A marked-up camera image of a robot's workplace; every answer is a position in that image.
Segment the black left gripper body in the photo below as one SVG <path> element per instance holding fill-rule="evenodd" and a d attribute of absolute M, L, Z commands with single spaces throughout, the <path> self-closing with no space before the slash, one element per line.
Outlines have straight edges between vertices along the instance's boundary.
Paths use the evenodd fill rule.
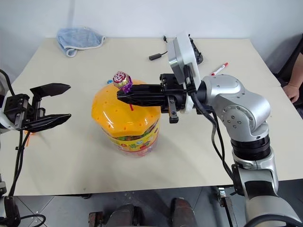
<path fill-rule="evenodd" d="M 40 107 L 45 94 L 18 94 L 4 98 L 4 126 L 46 126 L 45 109 Z"/>

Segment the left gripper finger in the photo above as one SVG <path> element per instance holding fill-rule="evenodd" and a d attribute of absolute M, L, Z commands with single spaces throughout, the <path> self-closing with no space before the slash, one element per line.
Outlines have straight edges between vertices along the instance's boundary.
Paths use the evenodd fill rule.
<path fill-rule="evenodd" d="M 30 91 L 33 93 L 32 107 L 38 109 L 43 97 L 61 95 L 70 88 L 70 85 L 63 83 L 50 83 L 31 88 Z"/>
<path fill-rule="evenodd" d="M 25 122 L 23 124 L 23 130 L 29 132 L 45 131 L 65 123 L 67 120 L 70 119 L 70 117 L 71 114 L 45 115 L 42 117 L 38 117 L 35 121 Z"/>

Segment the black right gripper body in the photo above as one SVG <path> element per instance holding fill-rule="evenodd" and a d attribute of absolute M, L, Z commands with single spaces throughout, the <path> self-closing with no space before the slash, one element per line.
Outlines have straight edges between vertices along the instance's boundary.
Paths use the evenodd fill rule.
<path fill-rule="evenodd" d="M 174 74 L 161 74 L 160 86 L 164 95 L 164 103 L 160 106 L 161 113 L 169 114 L 170 123 L 178 123 L 177 112 L 185 108 L 186 89 L 178 83 Z"/>

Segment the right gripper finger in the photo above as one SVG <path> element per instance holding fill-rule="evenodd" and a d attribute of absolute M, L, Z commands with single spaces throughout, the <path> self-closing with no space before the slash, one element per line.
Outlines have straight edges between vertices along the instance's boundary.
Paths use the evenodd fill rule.
<path fill-rule="evenodd" d="M 137 106 L 161 106 L 164 104 L 164 95 L 161 93 L 124 93 L 117 92 L 117 99 Z"/>
<path fill-rule="evenodd" d="M 161 85 L 155 84 L 134 84 L 131 86 L 132 93 L 162 93 Z"/>

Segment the purple lollipop red stick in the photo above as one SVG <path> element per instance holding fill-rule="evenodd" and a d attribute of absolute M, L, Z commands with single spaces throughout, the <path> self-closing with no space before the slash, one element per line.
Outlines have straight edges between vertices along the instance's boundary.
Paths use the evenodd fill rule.
<path fill-rule="evenodd" d="M 116 88 L 123 91 L 125 94 L 131 91 L 131 87 L 133 85 L 131 77 L 122 71 L 118 71 L 113 76 L 113 83 Z"/>

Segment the yellow lidded candy jar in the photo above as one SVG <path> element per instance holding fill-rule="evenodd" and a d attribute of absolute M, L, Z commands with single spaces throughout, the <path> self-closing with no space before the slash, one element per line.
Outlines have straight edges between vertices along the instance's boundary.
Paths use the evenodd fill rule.
<path fill-rule="evenodd" d="M 143 157 L 157 144 L 160 107 L 126 104 L 117 99 L 117 91 L 113 83 L 101 88 L 94 96 L 91 117 L 119 150 Z"/>

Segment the bystander bare hand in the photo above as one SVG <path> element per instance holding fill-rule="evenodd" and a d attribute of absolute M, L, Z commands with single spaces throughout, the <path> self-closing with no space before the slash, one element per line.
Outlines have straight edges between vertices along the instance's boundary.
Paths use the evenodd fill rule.
<path fill-rule="evenodd" d="M 283 87 L 283 91 L 292 103 L 299 99 L 299 88 L 303 83 L 303 79 L 290 79 L 289 83 Z"/>

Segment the black plastic object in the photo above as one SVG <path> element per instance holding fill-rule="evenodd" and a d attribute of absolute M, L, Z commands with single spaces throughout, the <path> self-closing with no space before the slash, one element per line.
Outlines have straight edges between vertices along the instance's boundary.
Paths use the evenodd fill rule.
<path fill-rule="evenodd" d="M 203 55 L 202 53 L 198 50 L 198 48 L 196 47 L 195 43 L 194 43 L 194 40 L 190 37 L 190 42 L 191 42 L 191 45 L 192 45 L 192 48 L 194 50 L 194 54 L 195 54 L 195 58 L 196 58 L 196 62 L 197 64 L 201 64 L 203 62 Z"/>

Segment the red and white marker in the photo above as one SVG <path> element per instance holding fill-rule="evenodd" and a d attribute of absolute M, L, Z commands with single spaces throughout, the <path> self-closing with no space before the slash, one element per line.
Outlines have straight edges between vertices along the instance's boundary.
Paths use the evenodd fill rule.
<path fill-rule="evenodd" d="M 213 71 L 210 75 L 211 76 L 215 76 L 217 75 L 219 72 L 221 72 L 224 68 L 226 68 L 228 66 L 228 62 L 222 64 L 218 69 L 216 69 L 215 71 Z"/>

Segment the light blue towel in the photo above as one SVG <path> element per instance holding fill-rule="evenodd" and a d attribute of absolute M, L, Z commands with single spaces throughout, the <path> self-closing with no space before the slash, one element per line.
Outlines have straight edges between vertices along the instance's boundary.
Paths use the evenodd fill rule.
<path fill-rule="evenodd" d="M 105 36 L 89 27 L 62 28 L 57 32 L 56 39 L 69 58 L 75 57 L 78 51 L 99 48 L 106 41 Z"/>

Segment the grey metal clamp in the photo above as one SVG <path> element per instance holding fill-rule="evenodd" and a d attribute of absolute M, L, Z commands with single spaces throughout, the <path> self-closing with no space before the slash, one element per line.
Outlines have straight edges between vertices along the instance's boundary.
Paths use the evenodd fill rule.
<path fill-rule="evenodd" d="M 7 193 L 6 183 L 3 181 L 0 174 L 0 197 Z"/>

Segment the dark rounded shape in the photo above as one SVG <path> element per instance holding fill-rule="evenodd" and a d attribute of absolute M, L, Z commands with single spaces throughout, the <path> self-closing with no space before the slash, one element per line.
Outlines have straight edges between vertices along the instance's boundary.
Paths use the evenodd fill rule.
<path fill-rule="evenodd" d="M 140 207 L 132 204 L 120 206 L 111 216 L 112 227 L 138 227 L 144 225 L 144 214 Z"/>
<path fill-rule="evenodd" d="M 172 199 L 170 207 L 171 227 L 197 227 L 194 211 L 182 197 Z"/>

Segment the bystander dark clothing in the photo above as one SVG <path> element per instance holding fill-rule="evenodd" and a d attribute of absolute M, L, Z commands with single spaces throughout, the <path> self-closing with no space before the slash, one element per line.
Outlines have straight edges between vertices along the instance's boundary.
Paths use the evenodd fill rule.
<path fill-rule="evenodd" d="M 284 66 L 278 72 L 277 78 L 278 81 L 282 83 L 282 85 L 285 85 L 287 82 L 289 82 L 290 77 L 292 75 L 294 64 L 296 62 L 297 57 L 301 53 L 301 50 L 303 50 L 303 34 L 301 36 L 298 45 L 296 46 L 296 48 L 294 49 L 294 51 L 292 52 L 292 54 L 284 64 Z"/>

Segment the metal table bracket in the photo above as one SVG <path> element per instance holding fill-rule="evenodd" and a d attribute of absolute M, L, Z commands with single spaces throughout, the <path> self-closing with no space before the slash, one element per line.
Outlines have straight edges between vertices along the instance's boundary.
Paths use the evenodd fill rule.
<path fill-rule="evenodd" d="M 234 214 L 231 198 L 225 191 L 224 187 L 218 187 L 218 200 L 220 206 L 225 208 L 227 214 L 230 216 Z"/>
<path fill-rule="evenodd" d="M 103 225 L 103 212 L 91 212 L 88 218 L 89 227 L 102 227 Z"/>

